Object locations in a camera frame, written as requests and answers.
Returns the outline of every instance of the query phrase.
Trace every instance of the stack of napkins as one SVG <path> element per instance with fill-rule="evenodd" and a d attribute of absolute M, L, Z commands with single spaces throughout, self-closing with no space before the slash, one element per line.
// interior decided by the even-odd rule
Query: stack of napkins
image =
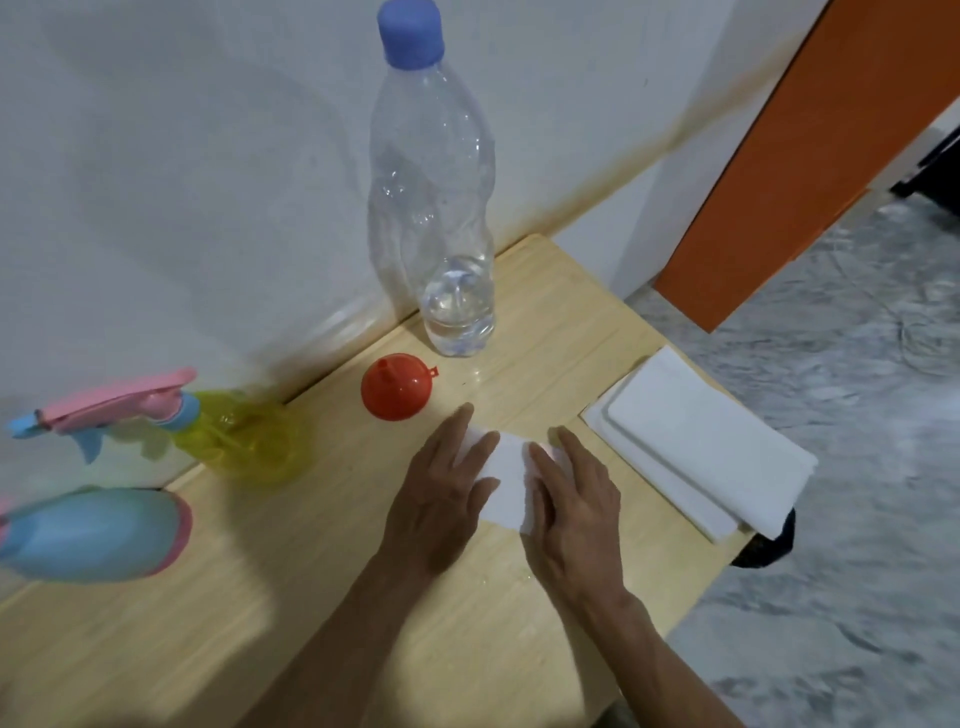
<path fill-rule="evenodd" d="M 769 539 L 817 458 L 704 382 L 669 347 L 583 418 L 714 542 L 741 522 Z"/>

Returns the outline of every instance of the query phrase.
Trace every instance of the pink spray trigger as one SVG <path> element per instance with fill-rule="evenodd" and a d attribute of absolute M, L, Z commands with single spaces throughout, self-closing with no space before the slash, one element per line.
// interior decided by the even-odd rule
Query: pink spray trigger
<path fill-rule="evenodd" d="M 70 435 L 80 446 L 84 460 L 91 463 L 100 454 L 103 427 L 141 415 L 169 420 L 180 412 L 180 389 L 196 378 L 196 369 L 183 367 L 166 375 L 88 389 L 38 409 L 33 417 L 13 421 L 11 430 L 14 437 L 33 437 L 43 431 Z"/>

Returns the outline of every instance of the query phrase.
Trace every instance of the marble floor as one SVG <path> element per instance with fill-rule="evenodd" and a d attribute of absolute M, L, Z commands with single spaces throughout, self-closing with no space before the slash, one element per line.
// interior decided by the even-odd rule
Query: marble floor
<path fill-rule="evenodd" d="M 629 303 L 820 458 L 794 553 L 670 642 L 751 727 L 960 726 L 960 220 L 914 196 L 834 228 L 712 335 Z"/>

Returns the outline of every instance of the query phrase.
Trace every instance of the black object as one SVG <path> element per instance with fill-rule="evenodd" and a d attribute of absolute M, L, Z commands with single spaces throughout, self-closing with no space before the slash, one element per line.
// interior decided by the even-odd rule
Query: black object
<path fill-rule="evenodd" d="M 940 207 L 960 215 L 960 127 L 921 159 L 917 170 L 890 191 L 898 197 L 920 192 Z"/>
<path fill-rule="evenodd" d="M 733 565 L 738 569 L 763 569 L 778 562 L 793 550 L 793 537 L 796 532 L 797 511 L 791 510 L 783 522 L 782 532 L 776 539 L 771 541 L 756 534 L 733 559 Z"/>

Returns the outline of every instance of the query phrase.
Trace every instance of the orange door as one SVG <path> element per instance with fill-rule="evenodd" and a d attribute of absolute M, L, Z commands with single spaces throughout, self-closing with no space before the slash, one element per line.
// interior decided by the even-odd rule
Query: orange door
<path fill-rule="evenodd" d="M 655 287 L 713 331 L 960 96 L 960 0 L 832 0 Z"/>

